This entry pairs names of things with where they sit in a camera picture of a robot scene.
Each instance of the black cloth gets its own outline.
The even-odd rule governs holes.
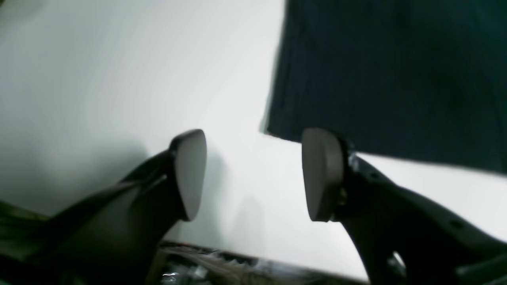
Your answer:
[[[507,1],[289,0],[268,132],[507,172]]]

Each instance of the white wall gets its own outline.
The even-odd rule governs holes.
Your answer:
[[[202,128],[203,203],[169,237],[365,278],[343,227],[307,216],[300,145],[260,132],[282,17],[282,0],[6,0],[0,199],[57,213]],[[505,178],[366,158],[507,239]]]

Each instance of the dark fabric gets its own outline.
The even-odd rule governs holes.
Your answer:
[[[507,172],[507,1],[289,0],[268,132]]]

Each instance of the white backdrop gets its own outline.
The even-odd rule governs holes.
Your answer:
[[[169,238],[366,278],[343,227],[308,218],[301,146],[261,132],[283,5],[6,0],[0,199],[55,214],[202,128],[203,203]],[[363,157],[507,239],[506,178]]]

